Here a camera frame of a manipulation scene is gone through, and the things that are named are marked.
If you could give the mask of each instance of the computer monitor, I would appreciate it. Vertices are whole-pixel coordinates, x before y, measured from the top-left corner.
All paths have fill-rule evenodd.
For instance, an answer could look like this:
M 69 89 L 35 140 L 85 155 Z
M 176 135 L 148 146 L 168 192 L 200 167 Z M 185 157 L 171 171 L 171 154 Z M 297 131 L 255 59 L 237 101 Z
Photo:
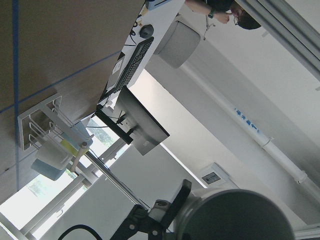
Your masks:
M 119 93 L 112 118 L 101 109 L 95 114 L 127 144 L 132 143 L 141 155 L 170 136 L 126 86 Z

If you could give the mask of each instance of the computer mouse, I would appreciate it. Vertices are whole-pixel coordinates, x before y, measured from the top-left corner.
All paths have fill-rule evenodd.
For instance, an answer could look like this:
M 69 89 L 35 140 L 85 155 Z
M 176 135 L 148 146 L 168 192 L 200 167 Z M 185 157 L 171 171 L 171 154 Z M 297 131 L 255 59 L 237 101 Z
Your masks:
M 139 35 L 143 39 L 148 39 L 154 34 L 154 27 L 151 24 L 144 25 L 139 32 Z

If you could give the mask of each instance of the metal pole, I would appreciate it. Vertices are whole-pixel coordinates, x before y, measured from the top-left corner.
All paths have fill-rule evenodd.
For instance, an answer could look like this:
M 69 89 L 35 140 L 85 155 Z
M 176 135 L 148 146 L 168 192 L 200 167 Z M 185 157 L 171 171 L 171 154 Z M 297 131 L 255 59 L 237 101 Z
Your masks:
M 134 193 L 124 185 L 106 166 L 105 164 L 98 158 L 96 158 L 91 152 L 87 152 L 85 154 L 90 161 L 121 191 L 123 194 L 134 204 L 139 204 L 144 207 L 144 209 L 148 209 L 148 206 L 141 201 L 138 197 L 134 195 Z

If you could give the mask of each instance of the black keyboard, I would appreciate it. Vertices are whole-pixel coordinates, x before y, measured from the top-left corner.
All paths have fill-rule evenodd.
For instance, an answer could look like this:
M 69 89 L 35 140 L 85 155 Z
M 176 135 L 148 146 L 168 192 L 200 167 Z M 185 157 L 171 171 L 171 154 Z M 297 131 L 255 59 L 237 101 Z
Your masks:
M 153 41 L 154 37 L 152 36 L 142 42 L 139 42 L 114 87 L 114 93 L 120 91 L 123 86 L 128 85 Z

